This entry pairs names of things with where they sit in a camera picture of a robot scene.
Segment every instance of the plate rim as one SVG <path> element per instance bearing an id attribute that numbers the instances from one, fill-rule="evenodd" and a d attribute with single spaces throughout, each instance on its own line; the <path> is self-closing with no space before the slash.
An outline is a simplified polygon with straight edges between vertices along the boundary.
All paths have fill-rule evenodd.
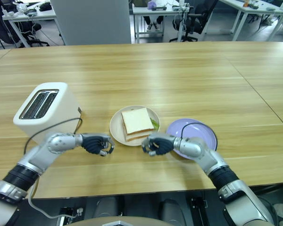
<path id="1" fill-rule="evenodd" d="M 160 118 L 159 118 L 158 114 L 157 114 L 155 111 L 153 111 L 151 108 L 146 107 L 146 106 L 143 106 L 143 105 L 128 105 L 128 106 L 125 106 L 125 107 L 120 108 L 119 110 L 117 110 L 117 111 L 113 114 L 113 116 L 111 117 L 110 123 L 109 123 L 109 131 L 110 131 L 110 134 L 111 134 L 111 135 L 112 135 L 112 132 L 111 132 L 111 122 L 112 122 L 112 119 L 115 117 L 115 115 L 116 115 L 119 111 L 121 111 L 121 110 L 123 110 L 123 109 L 125 109 L 125 108 L 128 108 L 128 107 L 141 107 L 141 108 L 145 107 L 145 108 L 151 110 L 151 111 L 157 116 L 157 118 L 158 118 L 158 124 L 159 124 L 159 126 L 158 126 L 157 132 L 159 132 L 159 129 L 160 129 Z M 140 145 L 124 144 L 123 142 L 120 142 L 118 139 L 116 139 L 113 135 L 112 135 L 112 137 L 113 137 L 117 142 L 119 142 L 120 144 L 123 144 L 123 145 L 126 145 L 126 146 L 141 146 L 141 145 L 142 145 L 142 144 L 140 144 Z"/>
<path id="2" fill-rule="evenodd" d="M 167 133 L 167 134 L 168 134 L 168 129 L 170 128 L 170 126 L 171 126 L 174 122 L 179 121 L 179 120 L 194 120 L 194 121 L 197 121 L 197 122 L 200 122 L 200 123 L 206 125 L 205 123 L 203 123 L 203 122 L 201 122 L 201 121 L 199 121 L 199 120 L 197 120 L 197 119 L 192 119 L 192 118 L 176 119 L 176 120 L 174 120 L 173 122 L 171 122 L 171 123 L 168 125 L 168 127 L 167 127 L 167 129 L 166 129 L 166 133 Z M 214 134 L 214 132 L 213 132 L 213 135 L 214 135 L 214 138 L 215 138 L 215 148 L 214 148 L 214 149 L 216 149 L 216 146 L 217 146 L 217 137 L 216 137 L 216 135 Z M 180 151 L 178 151 L 179 153 L 177 153 L 177 151 L 175 151 L 176 154 L 180 155 L 180 156 L 183 157 L 183 158 L 192 160 L 192 158 L 190 158 L 189 156 L 187 156 L 187 155 L 185 155 L 185 154 L 182 154 Z"/>

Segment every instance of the robotic finger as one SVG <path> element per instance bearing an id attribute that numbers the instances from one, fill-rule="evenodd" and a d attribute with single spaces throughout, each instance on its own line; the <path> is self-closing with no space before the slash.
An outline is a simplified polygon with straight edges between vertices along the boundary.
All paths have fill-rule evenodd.
<path id="1" fill-rule="evenodd" d="M 81 136 L 83 139 L 82 147 L 89 153 L 106 156 L 107 154 L 111 154 L 114 150 L 115 143 L 112 138 L 106 134 L 82 133 Z"/>
<path id="2" fill-rule="evenodd" d="M 176 137 L 162 133 L 152 133 L 141 144 L 145 153 L 150 156 L 163 155 L 174 149 Z"/>

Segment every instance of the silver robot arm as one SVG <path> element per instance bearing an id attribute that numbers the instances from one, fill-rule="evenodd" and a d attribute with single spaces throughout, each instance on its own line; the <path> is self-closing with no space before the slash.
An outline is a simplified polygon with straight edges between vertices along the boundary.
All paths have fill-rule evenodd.
<path id="1" fill-rule="evenodd" d="M 259 198 L 239 180 L 221 155 L 209 149 L 201 138 L 181 139 L 153 133 L 143 141 L 142 148 L 150 156 L 166 154 L 177 149 L 197 162 L 218 190 L 219 199 L 225 204 L 224 216 L 229 225 L 246 226 L 256 220 L 265 222 L 266 225 L 274 223 Z"/>
<path id="2" fill-rule="evenodd" d="M 106 156 L 114 145 L 111 137 L 100 133 L 48 135 L 0 180 L 0 226 L 12 225 L 18 217 L 17 205 L 27 196 L 28 189 L 62 153 L 82 146 L 90 153 Z"/>

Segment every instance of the toaster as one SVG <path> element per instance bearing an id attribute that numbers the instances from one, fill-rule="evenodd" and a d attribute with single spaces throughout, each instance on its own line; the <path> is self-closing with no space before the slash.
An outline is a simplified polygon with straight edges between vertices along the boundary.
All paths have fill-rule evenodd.
<path id="1" fill-rule="evenodd" d="M 37 86 L 14 116 L 14 124 L 29 137 L 42 129 L 81 116 L 81 108 L 64 82 L 47 82 Z M 72 120 L 33 137 L 40 144 L 48 132 L 74 132 L 79 120 Z"/>

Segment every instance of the sandwich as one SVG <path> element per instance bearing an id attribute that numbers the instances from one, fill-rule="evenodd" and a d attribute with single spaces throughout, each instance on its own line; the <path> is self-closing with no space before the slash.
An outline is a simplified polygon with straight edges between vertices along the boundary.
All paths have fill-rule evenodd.
<path id="1" fill-rule="evenodd" d="M 122 118 L 126 141 L 147 137 L 154 130 L 147 108 L 145 107 L 123 111 Z"/>

